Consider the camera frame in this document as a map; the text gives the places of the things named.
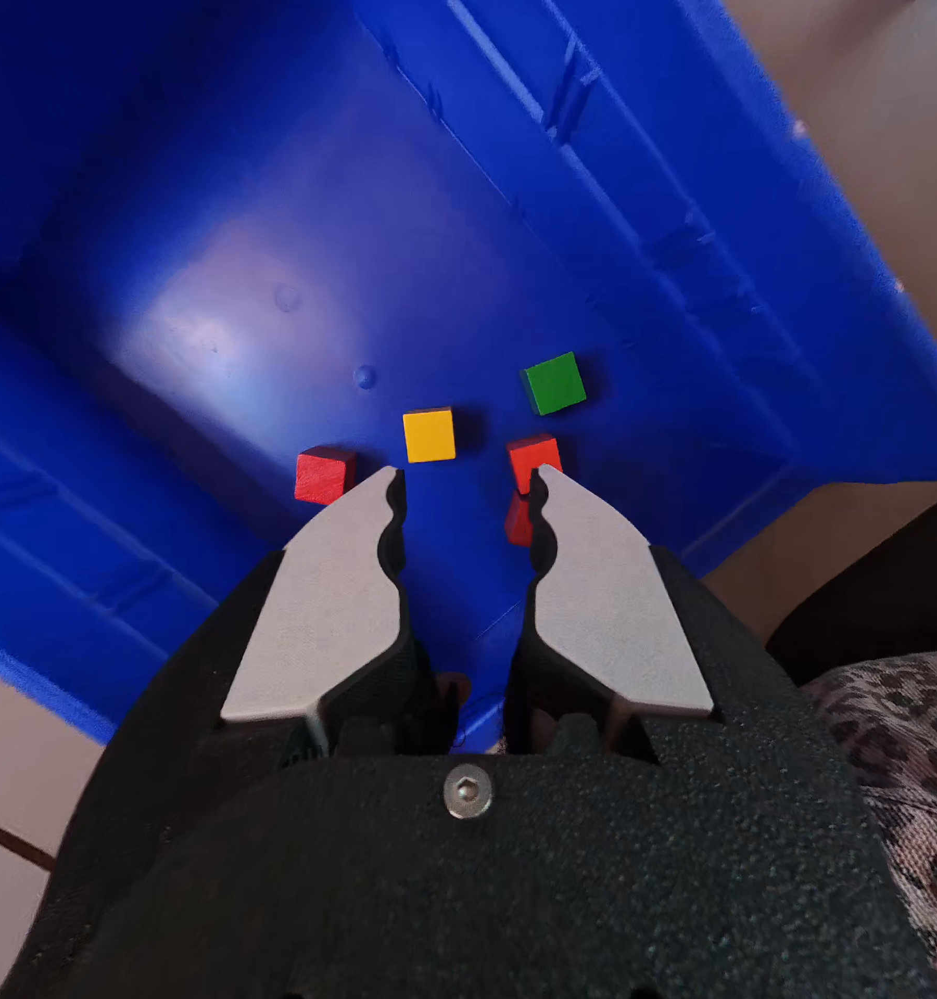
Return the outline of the green wooden cube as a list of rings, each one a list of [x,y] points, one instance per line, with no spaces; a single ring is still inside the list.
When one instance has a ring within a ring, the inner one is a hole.
[[[537,417],[550,416],[587,400],[583,376],[573,352],[523,368],[520,380],[528,405]]]

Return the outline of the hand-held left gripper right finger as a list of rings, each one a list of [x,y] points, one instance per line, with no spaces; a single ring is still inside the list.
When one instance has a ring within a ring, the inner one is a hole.
[[[505,690],[512,754],[653,754],[646,719],[714,719],[647,539],[559,469],[531,474],[534,578]]]

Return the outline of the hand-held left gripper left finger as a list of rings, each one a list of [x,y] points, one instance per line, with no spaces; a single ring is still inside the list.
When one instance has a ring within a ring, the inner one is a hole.
[[[385,467],[285,546],[221,710],[225,724],[293,719],[322,757],[355,722],[387,750],[446,753],[446,699],[413,630],[400,574],[407,489]]]

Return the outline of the blue plastic bin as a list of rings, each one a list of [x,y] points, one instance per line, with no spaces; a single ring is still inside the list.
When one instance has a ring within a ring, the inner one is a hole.
[[[408,468],[444,406],[402,579],[469,752],[512,438],[700,577],[822,485],[937,481],[937,344],[725,3],[0,2],[0,677],[106,742],[318,512],[298,454]]]

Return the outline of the yellow wooden cube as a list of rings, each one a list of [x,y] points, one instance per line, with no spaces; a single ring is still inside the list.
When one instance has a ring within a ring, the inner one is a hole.
[[[450,406],[416,409],[402,415],[408,463],[429,464],[458,455]]]

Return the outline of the black clothing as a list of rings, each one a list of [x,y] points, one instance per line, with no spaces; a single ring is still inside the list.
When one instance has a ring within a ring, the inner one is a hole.
[[[833,668],[937,651],[937,504],[808,597],[765,648],[797,686]]]

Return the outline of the leopard print clothing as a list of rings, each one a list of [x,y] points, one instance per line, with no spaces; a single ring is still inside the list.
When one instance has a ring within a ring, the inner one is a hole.
[[[862,789],[937,970],[937,651],[832,668],[801,692]]]

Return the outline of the large red wooden block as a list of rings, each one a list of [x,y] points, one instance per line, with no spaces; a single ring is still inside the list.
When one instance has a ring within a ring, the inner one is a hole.
[[[297,457],[295,499],[328,506],[354,486],[358,456],[355,452],[316,445]]]

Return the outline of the orange-red wooden cube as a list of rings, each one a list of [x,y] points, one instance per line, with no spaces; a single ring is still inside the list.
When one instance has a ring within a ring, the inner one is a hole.
[[[529,494],[533,471],[548,465],[562,471],[562,458],[558,440],[550,433],[540,433],[507,443],[507,451],[516,490],[521,496]]]

